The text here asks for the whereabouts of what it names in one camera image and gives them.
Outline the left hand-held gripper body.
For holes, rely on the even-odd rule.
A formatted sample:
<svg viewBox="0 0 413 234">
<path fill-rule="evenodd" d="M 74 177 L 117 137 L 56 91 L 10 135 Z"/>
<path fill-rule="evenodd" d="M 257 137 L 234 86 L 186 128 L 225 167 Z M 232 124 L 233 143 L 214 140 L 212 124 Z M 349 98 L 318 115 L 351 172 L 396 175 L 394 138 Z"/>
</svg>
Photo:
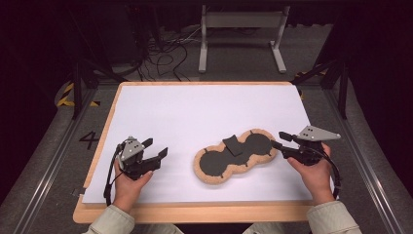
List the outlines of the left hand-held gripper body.
<svg viewBox="0 0 413 234">
<path fill-rule="evenodd" d="M 162 160 L 158 160 L 156 156 L 144 159 L 145 149 L 142 142 L 132 136 L 124 140 L 120 144 L 120 152 L 117 154 L 121 172 L 129 178 L 137 180 L 149 171 L 160 169 Z"/>
</svg>

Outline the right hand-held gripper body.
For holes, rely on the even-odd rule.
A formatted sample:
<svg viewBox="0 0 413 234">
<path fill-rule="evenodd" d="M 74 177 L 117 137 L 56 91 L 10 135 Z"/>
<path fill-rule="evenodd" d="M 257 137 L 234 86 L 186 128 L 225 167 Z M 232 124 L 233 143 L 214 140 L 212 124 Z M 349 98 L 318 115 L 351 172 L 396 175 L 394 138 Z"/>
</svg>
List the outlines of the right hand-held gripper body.
<svg viewBox="0 0 413 234">
<path fill-rule="evenodd" d="M 307 126 L 297 134 L 297 140 L 294 141 L 298 144 L 298 148 L 284 147 L 283 158 L 288 159 L 292 157 L 305 166 L 313 166 L 319 162 L 325 153 L 322 143 L 327 140 L 336 140 L 340 137 L 340 134 L 314 126 Z"/>
</svg>

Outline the tan plush-rimmed pad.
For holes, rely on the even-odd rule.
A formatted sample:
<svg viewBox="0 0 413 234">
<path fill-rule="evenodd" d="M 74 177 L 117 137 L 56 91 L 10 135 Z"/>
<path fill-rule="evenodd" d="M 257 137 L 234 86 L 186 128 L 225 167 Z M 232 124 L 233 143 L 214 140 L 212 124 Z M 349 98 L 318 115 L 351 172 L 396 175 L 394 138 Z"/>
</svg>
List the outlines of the tan plush-rimmed pad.
<svg viewBox="0 0 413 234">
<path fill-rule="evenodd" d="M 206 184 L 221 184 L 232 175 L 246 173 L 257 165 L 273 161 L 278 155 L 278 150 L 271 143 L 276 139 L 265 130 L 252 129 L 236 137 L 244 151 L 237 157 L 226 148 L 224 139 L 196 154 L 193 169 L 199 180 Z"/>
</svg>

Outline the person's right hand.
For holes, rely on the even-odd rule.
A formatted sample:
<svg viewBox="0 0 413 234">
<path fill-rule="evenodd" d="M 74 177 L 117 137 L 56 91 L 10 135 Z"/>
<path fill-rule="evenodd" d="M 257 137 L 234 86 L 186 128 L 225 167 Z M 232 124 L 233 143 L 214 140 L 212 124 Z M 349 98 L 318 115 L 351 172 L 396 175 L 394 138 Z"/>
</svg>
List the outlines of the person's right hand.
<svg viewBox="0 0 413 234">
<path fill-rule="evenodd" d="M 292 157 L 289 157 L 287 162 L 302 177 L 315 206 L 335 200 L 330 187 L 331 165 L 327 160 L 321 159 L 313 166 L 305 166 Z"/>
</svg>

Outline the person's left hand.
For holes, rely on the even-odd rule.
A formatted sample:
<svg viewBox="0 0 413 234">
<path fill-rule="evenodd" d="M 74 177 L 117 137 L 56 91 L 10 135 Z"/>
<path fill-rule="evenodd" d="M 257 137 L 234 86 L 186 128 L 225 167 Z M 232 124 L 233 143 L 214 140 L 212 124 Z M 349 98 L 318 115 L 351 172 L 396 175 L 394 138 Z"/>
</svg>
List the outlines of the person's left hand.
<svg viewBox="0 0 413 234">
<path fill-rule="evenodd" d="M 115 179 L 115 198 L 113 205 L 129 214 L 135 202 L 138 200 L 142 188 L 152 178 L 153 172 L 149 171 L 139 179 L 133 180 L 121 172 L 118 161 L 115 161 L 114 169 L 117 178 Z"/>
</svg>

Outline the dark square flap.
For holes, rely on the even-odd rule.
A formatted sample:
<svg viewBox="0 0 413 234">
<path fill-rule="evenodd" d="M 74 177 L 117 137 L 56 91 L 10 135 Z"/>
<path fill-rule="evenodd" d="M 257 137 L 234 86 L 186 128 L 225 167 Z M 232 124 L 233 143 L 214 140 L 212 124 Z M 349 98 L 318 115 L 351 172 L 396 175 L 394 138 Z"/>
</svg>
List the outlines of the dark square flap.
<svg viewBox="0 0 413 234">
<path fill-rule="evenodd" d="M 223 140 L 223 143 L 234 157 L 237 157 L 244 153 L 243 145 L 238 141 L 235 135 L 225 138 Z"/>
</svg>

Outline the black metal stand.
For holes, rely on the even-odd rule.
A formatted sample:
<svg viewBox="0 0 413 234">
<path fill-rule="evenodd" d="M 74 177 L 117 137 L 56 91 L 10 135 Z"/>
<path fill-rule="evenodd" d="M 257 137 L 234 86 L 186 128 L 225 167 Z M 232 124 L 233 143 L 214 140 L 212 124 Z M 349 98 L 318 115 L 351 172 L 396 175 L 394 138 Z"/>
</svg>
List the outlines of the black metal stand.
<svg viewBox="0 0 413 234">
<path fill-rule="evenodd" d="M 72 78 L 74 84 L 74 112 L 76 120 L 85 106 L 82 95 L 82 85 L 86 89 L 96 89 L 99 78 L 94 71 L 99 71 L 104 77 L 122 83 L 126 78 L 115 73 L 109 62 L 98 26 L 94 20 L 90 5 L 65 4 L 66 13 L 66 48 L 73 62 Z"/>
<path fill-rule="evenodd" d="M 347 119 L 346 104 L 349 84 L 349 69 L 344 59 L 335 59 L 326 63 L 318 64 L 310 71 L 296 76 L 291 81 L 291 84 L 301 84 L 322 72 L 325 72 L 325 74 L 321 78 L 319 84 L 323 89 L 331 90 L 336 83 L 339 83 L 338 111 L 343 119 Z"/>
</svg>

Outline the yellow black floor tape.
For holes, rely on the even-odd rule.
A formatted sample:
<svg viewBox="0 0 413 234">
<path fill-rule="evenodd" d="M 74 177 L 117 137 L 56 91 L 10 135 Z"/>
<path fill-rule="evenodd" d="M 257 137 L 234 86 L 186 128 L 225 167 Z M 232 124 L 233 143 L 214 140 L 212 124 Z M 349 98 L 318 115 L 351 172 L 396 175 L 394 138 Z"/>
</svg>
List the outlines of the yellow black floor tape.
<svg viewBox="0 0 413 234">
<path fill-rule="evenodd" d="M 69 100 L 68 97 L 70 93 L 74 90 L 74 83 L 69 82 L 63 90 L 61 97 L 59 98 L 58 102 L 56 103 L 57 106 L 74 106 L 75 102 Z"/>
</svg>

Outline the black equipment box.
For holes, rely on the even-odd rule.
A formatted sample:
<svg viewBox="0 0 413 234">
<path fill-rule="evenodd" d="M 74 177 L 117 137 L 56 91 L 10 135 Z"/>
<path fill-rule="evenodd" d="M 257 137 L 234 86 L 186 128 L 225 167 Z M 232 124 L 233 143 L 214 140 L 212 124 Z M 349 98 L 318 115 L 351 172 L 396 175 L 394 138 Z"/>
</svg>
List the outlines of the black equipment box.
<svg viewBox="0 0 413 234">
<path fill-rule="evenodd" d="M 113 63 L 142 62 L 142 48 L 139 45 L 136 17 L 130 5 L 109 5 L 107 9 L 107 54 Z"/>
</svg>

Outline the white metal stand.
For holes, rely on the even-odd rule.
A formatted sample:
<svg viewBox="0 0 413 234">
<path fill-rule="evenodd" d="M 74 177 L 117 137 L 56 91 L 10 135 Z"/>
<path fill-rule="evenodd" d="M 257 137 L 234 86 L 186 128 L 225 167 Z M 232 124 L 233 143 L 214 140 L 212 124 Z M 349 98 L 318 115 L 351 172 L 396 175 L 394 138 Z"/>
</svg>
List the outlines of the white metal stand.
<svg viewBox="0 0 413 234">
<path fill-rule="evenodd" d="M 279 73 L 286 72 L 280 44 L 286 22 L 289 16 L 290 7 L 286 6 L 282 10 L 273 12 L 209 12 L 207 6 L 202 6 L 201 16 L 201 48 L 199 59 L 199 72 L 207 71 L 207 30 L 209 28 L 275 28 L 277 30 L 275 39 L 269 42 L 273 57 L 278 67 Z"/>
</svg>

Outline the aluminium rail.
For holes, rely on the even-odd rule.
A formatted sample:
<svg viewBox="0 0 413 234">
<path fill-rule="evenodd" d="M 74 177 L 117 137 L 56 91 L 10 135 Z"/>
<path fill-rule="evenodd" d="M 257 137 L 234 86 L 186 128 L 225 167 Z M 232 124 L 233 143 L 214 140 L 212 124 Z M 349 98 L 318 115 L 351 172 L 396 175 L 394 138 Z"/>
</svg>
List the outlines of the aluminium rail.
<svg viewBox="0 0 413 234">
<path fill-rule="evenodd" d="M 395 216 L 394 209 L 391 206 L 390 200 L 385 193 L 382 183 L 376 176 L 367 157 L 361 151 L 349 122 L 340 114 L 337 98 L 334 96 L 332 91 L 324 90 L 323 93 L 332 108 L 335 118 L 339 122 L 340 128 L 343 132 L 342 137 L 347 141 L 351 148 L 357 168 L 388 233 L 406 234 L 401 223 Z"/>
<path fill-rule="evenodd" d="M 66 157 L 67 148 L 69 147 L 70 141 L 74 137 L 82 118 L 84 117 L 86 110 L 90 106 L 95 95 L 96 89 L 85 90 L 85 94 L 81 96 L 81 104 L 79 110 L 74 109 L 75 118 L 71 118 L 67 128 L 62 136 L 62 139 L 58 142 L 58 147 L 53 155 L 48 168 L 41 177 L 33 196 L 27 205 L 17 227 L 15 228 L 13 234 L 27 234 L 30 229 L 35 217 L 38 215 L 40 208 L 42 207 L 55 179 L 56 175 L 61 167 L 62 162 Z"/>
</svg>

